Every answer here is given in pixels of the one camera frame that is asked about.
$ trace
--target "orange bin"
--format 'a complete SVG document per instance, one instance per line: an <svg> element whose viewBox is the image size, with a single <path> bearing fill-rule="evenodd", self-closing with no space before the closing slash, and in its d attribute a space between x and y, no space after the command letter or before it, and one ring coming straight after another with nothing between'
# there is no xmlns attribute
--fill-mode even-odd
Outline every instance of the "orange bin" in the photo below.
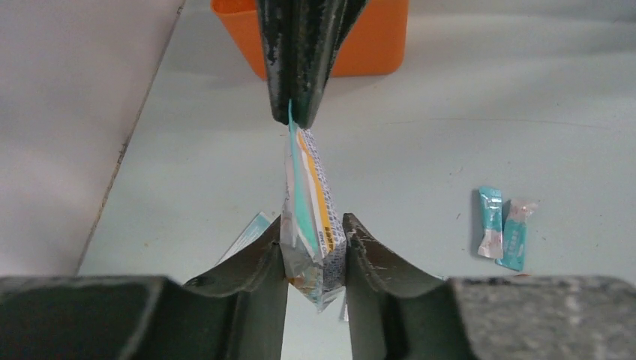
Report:
<svg viewBox="0 0 636 360"><path fill-rule="evenodd" d="M254 0L211 0L212 11L247 59L266 78ZM331 75L356 77L396 71L404 59L409 0L369 0L346 37Z"/></svg>

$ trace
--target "white packet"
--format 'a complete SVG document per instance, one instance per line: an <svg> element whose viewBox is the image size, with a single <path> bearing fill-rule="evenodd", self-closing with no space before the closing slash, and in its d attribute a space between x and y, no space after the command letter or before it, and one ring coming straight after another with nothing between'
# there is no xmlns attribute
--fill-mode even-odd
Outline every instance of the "white packet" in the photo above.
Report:
<svg viewBox="0 0 636 360"><path fill-rule="evenodd" d="M280 249L289 282L318 311L344 288L347 238L329 191L314 136L289 114L286 198L280 219Z"/></svg>

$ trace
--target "white surface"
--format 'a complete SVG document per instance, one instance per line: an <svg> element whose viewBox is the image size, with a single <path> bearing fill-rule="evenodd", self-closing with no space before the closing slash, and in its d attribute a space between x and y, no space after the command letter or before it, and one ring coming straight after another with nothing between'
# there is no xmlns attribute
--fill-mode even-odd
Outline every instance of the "white surface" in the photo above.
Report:
<svg viewBox="0 0 636 360"><path fill-rule="evenodd" d="M178 21L83 274L186 281L281 208L287 130L208 4ZM313 129L340 211L431 274L512 275L471 255L494 185L541 200L526 273L635 282L633 4L414 0L397 73L328 85ZM290 289L283 358L349 359L340 305Z"/></svg>
<svg viewBox="0 0 636 360"><path fill-rule="evenodd" d="M0 1L0 276L77 270L181 2Z"/></svg>

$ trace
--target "yellow stripe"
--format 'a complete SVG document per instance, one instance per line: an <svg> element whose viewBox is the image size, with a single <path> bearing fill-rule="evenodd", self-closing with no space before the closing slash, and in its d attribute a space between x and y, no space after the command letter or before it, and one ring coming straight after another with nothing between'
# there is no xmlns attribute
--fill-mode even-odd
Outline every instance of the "yellow stripe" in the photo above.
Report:
<svg viewBox="0 0 636 360"><path fill-rule="evenodd" d="M298 140L302 147L302 151L307 154L309 170L311 172L311 177L313 178L313 183L316 186L318 209L320 209L323 232L325 233L325 244L327 245L327 250L331 253L335 249L334 232L331 222L329 221L329 213L327 212L327 204L325 203L325 193L323 191L323 186L320 184L320 180L318 179L318 174L316 172L316 162L314 161L314 158L311 157L311 153L309 152L309 150L307 149L307 145L305 144L305 139L302 138L300 132L298 132Z"/></svg>

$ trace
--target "packet's clear plastic end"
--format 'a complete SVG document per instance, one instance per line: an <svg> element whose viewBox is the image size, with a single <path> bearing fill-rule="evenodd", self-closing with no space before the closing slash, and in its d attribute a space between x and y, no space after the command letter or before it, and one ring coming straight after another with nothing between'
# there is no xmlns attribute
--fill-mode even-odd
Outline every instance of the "packet's clear plastic end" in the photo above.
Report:
<svg viewBox="0 0 636 360"><path fill-rule="evenodd" d="M280 249L289 282L318 311L343 290L347 239L310 130L289 121Z"/></svg>
<svg viewBox="0 0 636 360"><path fill-rule="evenodd" d="M503 228L503 258L495 263L520 272L526 259L526 234L528 218L536 211L538 204L532 201L513 199L508 218Z"/></svg>
<svg viewBox="0 0 636 360"><path fill-rule="evenodd" d="M501 259L503 258L503 199L501 190L482 186L479 188L479 199L484 238L481 240L477 254L491 259Z"/></svg>

